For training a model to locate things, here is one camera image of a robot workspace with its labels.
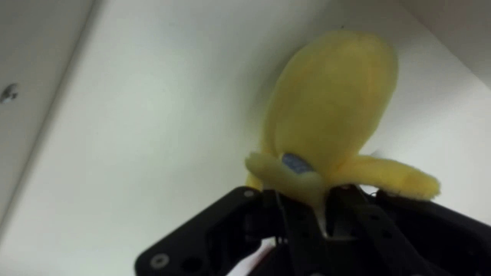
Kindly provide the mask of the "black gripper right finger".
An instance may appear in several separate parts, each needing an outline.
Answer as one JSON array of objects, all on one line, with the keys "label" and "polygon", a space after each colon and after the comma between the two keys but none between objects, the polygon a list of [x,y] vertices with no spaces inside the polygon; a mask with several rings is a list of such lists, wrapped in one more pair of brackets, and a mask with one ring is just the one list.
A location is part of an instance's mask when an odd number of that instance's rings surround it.
[{"label": "black gripper right finger", "polygon": [[329,235],[363,276],[491,276],[491,227],[433,201],[335,189]]}]

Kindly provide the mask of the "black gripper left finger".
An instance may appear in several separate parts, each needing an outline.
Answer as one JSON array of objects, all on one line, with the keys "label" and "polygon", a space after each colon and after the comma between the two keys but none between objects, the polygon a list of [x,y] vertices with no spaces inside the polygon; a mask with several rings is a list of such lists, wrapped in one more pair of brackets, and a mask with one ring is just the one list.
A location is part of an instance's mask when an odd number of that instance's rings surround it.
[{"label": "black gripper left finger", "polygon": [[283,240],[288,198],[275,190],[232,189],[143,250],[136,276],[228,276],[265,240]]}]

